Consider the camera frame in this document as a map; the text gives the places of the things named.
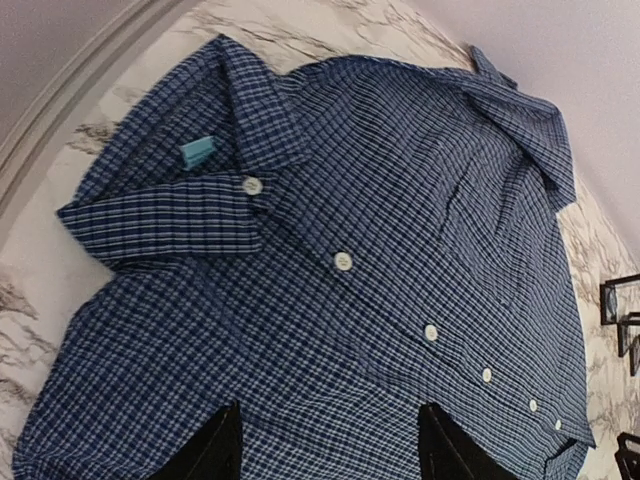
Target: white button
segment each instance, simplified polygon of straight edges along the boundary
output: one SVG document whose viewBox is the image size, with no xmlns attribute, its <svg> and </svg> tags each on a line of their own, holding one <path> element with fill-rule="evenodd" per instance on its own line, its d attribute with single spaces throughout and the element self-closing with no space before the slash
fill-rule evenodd
<svg viewBox="0 0 640 480">
<path fill-rule="evenodd" d="M 242 188 L 244 189 L 247 195 L 260 195 L 262 192 L 262 182 L 259 178 L 256 177 L 247 177 L 244 182 L 242 182 Z"/>
<path fill-rule="evenodd" d="M 438 329 L 435 325 L 427 325 L 424 329 L 424 336 L 430 342 L 435 342 L 438 339 Z"/>
<path fill-rule="evenodd" d="M 336 262 L 336 267 L 338 267 L 338 270 L 346 272 L 348 270 L 351 270 L 351 267 L 353 267 L 353 260 L 351 260 L 351 255 L 346 252 L 336 253 L 333 259 Z"/>
</svg>

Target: shirt collar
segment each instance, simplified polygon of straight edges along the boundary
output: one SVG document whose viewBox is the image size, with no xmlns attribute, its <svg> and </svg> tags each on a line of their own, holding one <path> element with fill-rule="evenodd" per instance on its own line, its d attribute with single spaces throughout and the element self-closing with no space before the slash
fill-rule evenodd
<svg viewBox="0 0 640 480">
<path fill-rule="evenodd" d="M 213 43 L 229 80 L 241 171 L 272 171 L 302 162 L 307 156 L 307 132 L 280 77 L 229 37 L 220 35 Z M 373 60 L 419 70 L 432 80 L 464 90 L 471 105 L 501 127 L 540 168 L 551 207 L 558 211 L 574 202 L 571 149 L 558 109 L 518 92 L 517 83 L 500 73 L 479 48 L 471 47 L 470 53 L 477 74 Z"/>
<path fill-rule="evenodd" d="M 229 81 L 240 170 L 270 171 L 303 161 L 306 132 L 278 75 L 229 37 L 214 42 Z"/>
</svg>

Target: button-down shirt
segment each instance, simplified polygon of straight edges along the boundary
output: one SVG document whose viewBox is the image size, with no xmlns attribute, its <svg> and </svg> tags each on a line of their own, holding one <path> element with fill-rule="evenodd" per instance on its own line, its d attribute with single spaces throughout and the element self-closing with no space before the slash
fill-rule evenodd
<svg viewBox="0 0 640 480">
<path fill-rule="evenodd" d="M 427 402 L 516 476 L 575 478 L 567 136 L 472 53 L 477 74 L 279 76 L 221 36 L 166 76 L 59 213 L 115 275 L 70 323 L 16 479 L 144 478 L 233 400 L 245 480 L 417 480 Z"/>
</svg>

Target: shirt button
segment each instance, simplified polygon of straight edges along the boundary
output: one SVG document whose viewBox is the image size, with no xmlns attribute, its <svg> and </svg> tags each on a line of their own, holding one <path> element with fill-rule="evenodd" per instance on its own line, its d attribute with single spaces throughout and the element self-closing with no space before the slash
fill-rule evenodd
<svg viewBox="0 0 640 480">
<path fill-rule="evenodd" d="M 482 379 L 484 380 L 484 382 L 489 383 L 491 381 L 491 377 L 493 377 L 493 373 L 491 373 L 491 369 L 485 368 L 482 371 Z"/>
<path fill-rule="evenodd" d="M 244 182 L 242 182 L 242 188 L 247 195 L 251 195 L 252 197 L 260 195 L 262 192 L 262 182 L 256 177 L 247 177 Z"/>
<path fill-rule="evenodd" d="M 427 325 L 424 329 L 424 336 L 430 342 L 435 342 L 438 339 L 438 329 L 435 325 Z"/>
<path fill-rule="evenodd" d="M 353 267 L 353 260 L 351 259 L 351 255 L 346 252 L 338 252 L 333 257 L 333 260 L 336 262 L 336 267 L 338 270 L 342 270 L 343 272 L 347 272 L 351 270 Z"/>
</svg>

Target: checkered shirt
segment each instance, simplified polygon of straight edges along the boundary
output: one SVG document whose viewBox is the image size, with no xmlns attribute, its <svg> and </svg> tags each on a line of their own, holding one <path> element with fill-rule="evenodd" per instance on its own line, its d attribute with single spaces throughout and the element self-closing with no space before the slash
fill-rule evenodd
<svg viewBox="0 0 640 480">
<path fill-rule="evenodd" d="M 220 36 L 162 79 L 59 212 L 114 277 L 69 325 L 15 478 L 146 478 L 238 400 L 243 480 L 418 480 L 427 402 L 518 478 L 574 479 L 593 438 L 555 216 L 568 140 L 472 53 L 477 73 L 276 75 Z"/>
</svg>

